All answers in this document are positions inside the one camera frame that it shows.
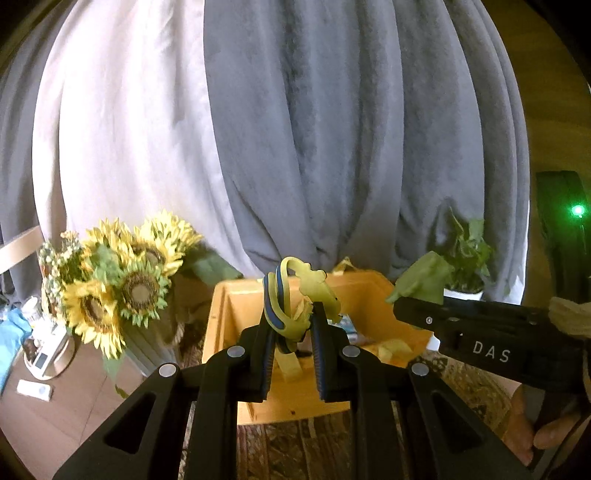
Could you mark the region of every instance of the artificial sunflower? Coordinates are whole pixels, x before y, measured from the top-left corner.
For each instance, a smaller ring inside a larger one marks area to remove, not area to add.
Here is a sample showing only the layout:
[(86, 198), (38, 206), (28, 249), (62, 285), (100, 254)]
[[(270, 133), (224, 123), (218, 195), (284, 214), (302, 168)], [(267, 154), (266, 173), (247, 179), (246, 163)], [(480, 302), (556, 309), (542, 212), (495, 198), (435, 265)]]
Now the artificial sunflower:
[(88, 234), (88, 240), (86, 240), (85, 243), (108, 244), (111, 239), (111, 234), (121, 237), (122, 233), (126, 231), (128, 231), (127, 226), (118, 218), (116, 218), (113, 223), (109, 223), (108, 220), (101, 220), (98, 227), (86, 231)]
[(147, 328), (150, 319), (160, 318), (158, 310), (166, 307), (164, 297), (170, 284), (146, 255), (132, 258), (123, 267), (117, 286), (121, 316)]
[[(129, 245), (135, 256), (145, 255), (153, 267), (159, 267), (162, 275), (170, 277), (183, 265), (183, 253), (177, 251), (169, 238), (153, 238), (144, 235), (141, 229), (135, 228), (135, 235), (126, 232), (121, 237), (121, 242)], [(128, 252), (118, 253), (124, 264), (128, 263), (131, 257)]]
[(85, 271), (94, 272), (97, 263), (103, 266), (105, 263), (112, 264), (116, 255), (124, 257), (128, 253), (130, 246), (121, 239), (131, 236), (131, 233), (118, 218), (113, 223), (102, 220), (99, 228), (95, 227), (86, 232), (88, 238), (82, 242), (82, 268)]
[(203, 238), (203, 235), (197, 233), (190, 223), (166, 210), (160, 212), (152, 220), (146, 221), (138, 232), (139, 236), (143, 238), (169, 239), (175, 249), (181, 253), (186, 252)]
[(66, 285), (64, 306), (68, 324), (84, 343), (93, 342), (107, 358), (119, 357), (125, 341), (109, 287), (98, 280), (75, 281)]

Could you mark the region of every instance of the wooden box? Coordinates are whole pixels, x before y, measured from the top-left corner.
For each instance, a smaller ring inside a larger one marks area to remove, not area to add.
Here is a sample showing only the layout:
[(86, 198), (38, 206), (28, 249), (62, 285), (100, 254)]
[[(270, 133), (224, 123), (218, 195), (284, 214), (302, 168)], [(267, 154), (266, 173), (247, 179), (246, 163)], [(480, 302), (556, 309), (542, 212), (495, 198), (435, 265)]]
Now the wooden box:
[[(407, 358), (394, 358), (391, 363), (405, 367), (409, 360), (420, 355), (431, 338), (431, 332), (416, 330), (396, 320), (392, 306), (385, 299), (392, 292), (392, 284), (374, 271), (355, 271), (329, 274), (327, 278), (341, 302), (341, 314), (348, 314), (358, 332), (376, 343), (400, 338), (413, 350)], [(299, 280), (290, 277), (292, 309), (301, 300)], [(213, 293), (212, 308), (203, 346), (203, 361), (214, 353), (234, 345), (240, 332), (261, 319), (263, 305), (262, 280), (233, 280), (219, 283)], [(372, 353), (377, 345), (366, 347)], [(240, 403), (238, 424), (271, 423), (298, 420), (347, 410), (348, 402), (324, 403), (319, 399), (314, 377), (312, 357), (301, 358), (303, 376), (285, 381), (275, 363), (271, 389), (266, 402)]]

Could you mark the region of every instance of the wooden floor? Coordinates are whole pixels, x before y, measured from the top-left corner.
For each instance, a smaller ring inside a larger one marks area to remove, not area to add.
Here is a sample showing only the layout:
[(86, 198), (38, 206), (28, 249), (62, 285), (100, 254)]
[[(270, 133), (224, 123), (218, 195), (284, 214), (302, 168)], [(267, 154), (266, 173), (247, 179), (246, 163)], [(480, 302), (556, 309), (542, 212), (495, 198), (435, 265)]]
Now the wooden floor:
[[(80, 345), (63, 374), (46, 382), (53, 386), (49, 402), (17, 394), (20, 379), (36, 381), (22, 357), (0, 397), (0, 429), (35, 478), (50, 480), (123, 399), (115, 392), (102, 357), (92, 344)], [(126, 359), (117, 385), (129, 393), (141, 380), (142, 375)]]
[[(591, 95), (585, 79), (552, 29), (523, 0), (484, 3), (505, 42), (519, 83), (532, 177), (541, 170), (572, 169), (591, 186)], [(524, 303), (546, 306), (550, 296), (548, 262), (532, 201)], [(50, 382), (55, 393), (49, 403), (17, 395), (20, 378), (32, 380), (22, 362), (0, 399), (0, 427), (35, 477), (48, 480), (121, 399), (102, 369), (100, 355), (88, 345), (81, 347), (62, 377)], [(140, 380), (133, 366), (126, 364), (118, 383), (131, 391)]]

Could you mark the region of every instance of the sunflower bouquet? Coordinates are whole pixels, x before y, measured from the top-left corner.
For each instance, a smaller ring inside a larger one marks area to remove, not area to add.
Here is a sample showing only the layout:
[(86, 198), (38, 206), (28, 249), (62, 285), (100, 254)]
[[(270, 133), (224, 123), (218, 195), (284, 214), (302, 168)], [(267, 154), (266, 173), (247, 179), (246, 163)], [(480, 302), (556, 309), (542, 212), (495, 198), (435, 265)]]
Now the sunflower bouquet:
[(46, 242), (39, 252), (43, 309), (105, 358), (119, 358), (124, 323), (147, 328), (160, 318), (172, 276), (202, 238), (166, 211), (133, 231), (116, 219), (101, 222), (84, 240), (65, 232), (60, 251)]

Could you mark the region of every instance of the green light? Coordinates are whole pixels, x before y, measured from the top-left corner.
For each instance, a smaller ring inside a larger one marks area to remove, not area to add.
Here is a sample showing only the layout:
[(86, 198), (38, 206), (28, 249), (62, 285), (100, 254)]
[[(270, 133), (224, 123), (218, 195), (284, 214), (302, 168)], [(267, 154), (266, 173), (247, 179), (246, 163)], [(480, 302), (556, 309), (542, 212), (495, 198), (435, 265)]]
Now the green light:
[(575, 217), (581, 218), (585, 214), (585, 207), (583, 205), (575, 205), (570, 209), (570, 213)]

